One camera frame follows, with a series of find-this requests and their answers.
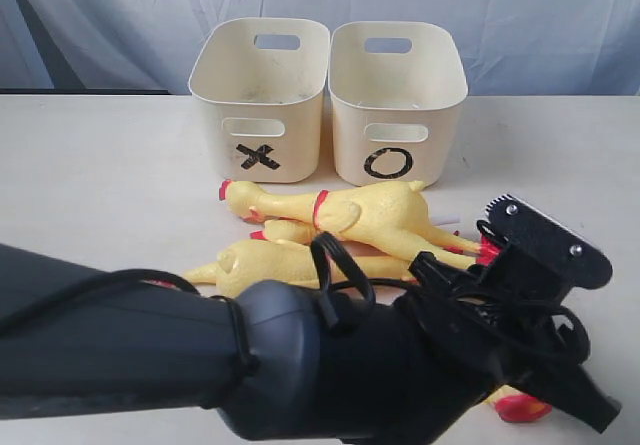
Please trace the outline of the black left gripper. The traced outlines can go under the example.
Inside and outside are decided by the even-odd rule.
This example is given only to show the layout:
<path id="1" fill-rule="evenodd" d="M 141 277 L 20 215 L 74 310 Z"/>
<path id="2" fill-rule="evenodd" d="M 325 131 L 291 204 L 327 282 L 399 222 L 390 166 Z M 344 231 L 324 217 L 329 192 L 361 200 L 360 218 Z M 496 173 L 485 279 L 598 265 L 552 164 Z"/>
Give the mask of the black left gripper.
<path id="1" fill-rule="evenodd" d="M 621 405 L 583 367 L 589 336 L 563 304 L 577 286 L 509 245 L 488 219 L 477 225 L 501 245 L 488 265 L 457 270 L 428 252 L 411 263 L 423 287 L 408 301 L 420 328 L 492 385 L 508 384 L 604 432 Z"/>

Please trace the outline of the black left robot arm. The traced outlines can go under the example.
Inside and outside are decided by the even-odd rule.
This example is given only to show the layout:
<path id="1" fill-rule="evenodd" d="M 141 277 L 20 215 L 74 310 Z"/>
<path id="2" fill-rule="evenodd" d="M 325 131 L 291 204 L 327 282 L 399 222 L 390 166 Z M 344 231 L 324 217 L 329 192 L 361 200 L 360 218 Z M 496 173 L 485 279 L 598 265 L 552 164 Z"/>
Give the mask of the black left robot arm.
<path id="1" fill-rule="evenodd" d="M 250 441 L 430 444 L 510 385 L 605 430 L 621 406 L 584 370 L 590 342 L 562 305 L 607 258 L 553 224 L 493 226 L 465 271 L 417 255 L 391 304 L 329 234 L 316 290 L 265 280 L 205 297 L 173 274 L 102 272 L 1 249 L 1 416 L 215 409 Z"/>

